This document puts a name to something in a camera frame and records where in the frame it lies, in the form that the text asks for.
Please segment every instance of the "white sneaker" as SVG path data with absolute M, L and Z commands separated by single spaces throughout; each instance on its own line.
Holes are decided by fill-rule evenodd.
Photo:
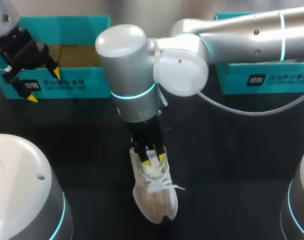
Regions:
M 149 163 L 142 163 L 139 156 L 130 149 L 130 157 L 135 176 L 134 200 L 143 215 L 152 223 L 160 224 L 164 216 L 173 220 L 178 212 L 178 197 L 172 185 L 167 154 L 160 155 L 155 150 L 146 151 Z

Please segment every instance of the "white wall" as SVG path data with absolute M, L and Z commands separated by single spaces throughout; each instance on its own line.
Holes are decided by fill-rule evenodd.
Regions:
M 110 15 L 113 24 L 136 24 L 164 37 L 183 18 L 213 19 L 217 12 L 302 7 L 304 0 L 11 0 L 21 16 Z

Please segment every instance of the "shoelace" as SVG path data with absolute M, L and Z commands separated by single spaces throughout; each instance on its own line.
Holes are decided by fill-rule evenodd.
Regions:
M 172 185 L 173 182 L 170 179 L 165 180 L 166 175 L 168 174 L 168 172 L 170 170 L 169 165 L 163 163 L 158 170 L 160 172 L 162 172 L 164 168 L 165 168 L 164 173 L 158 179 L 151 179 L 150 177 L 146 176 L 140 170 L 140 173 L 142 174 L 145 182 L 148 183 L 148 185 L 147 185 L 147 192 L 149 194 L 152 194 L 152 193 L 160 192 L 160 191 L 162 191 L 164 189 L 181 189 L 181 190 L 185 190 L 185 188 L 180 187 L 178 185 Z M 170 198 L 171 198 L 171 206 L 173 206 L 175 203 L 174 203 L 174 196 L 171 193 L 171 191 L 170 191 Z

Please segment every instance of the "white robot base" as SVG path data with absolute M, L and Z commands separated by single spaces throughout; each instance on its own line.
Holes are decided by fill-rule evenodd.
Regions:
M 73 229 L 46 156 L 26 139 L 0 134 L 0 240 L 70 240 Z
M 284 198 L 280 224 L 286 240 L 304 240 L 304 156 Z

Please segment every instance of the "cable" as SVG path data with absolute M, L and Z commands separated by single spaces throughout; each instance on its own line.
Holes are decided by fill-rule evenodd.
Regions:
M 236 110 L 233 108 L 230 108 L 228 106 L 224 106 L 216 101 L 213 101 L 212 99 L 210 99 L 209 97 L 205 96 L 202 92 L 199 92 L 197 95 L 199 95 L 201 98 L 203 98 L 204 100 L 208 101 L 209 103 L 217 106 L 218 108 L 224 109 L 226 111 L 229 111 L 231 113 L 234 114 L 239 114 L 239 115 L 245 115 L 245 116 L 266 116 L 266 115 L 271 115 L 271 114 L 276 114 L 276 113 L 280 113 L 283 112 L 287 109 L 292 108 L 293 106 L 299 104 L 300 102 L 302 102 L 304 100 L 304 94 L 299 97 L 298 99 L 290 102 L 289 104 L 273 109 L 273 110 L 269 110 L 269 111 L 259 111 L 259 112 L 251 112 L 251 111 L 241 111 L 241 110 Z
M 168 101 L 166 100 L 166 98 L 164 97 L 161 89 L 159 88 L 159 86 L 157 86 L 157 93 L 158 93 L 158 96 L 160 97 L 164 107 L 167 107 L 168 106 Z

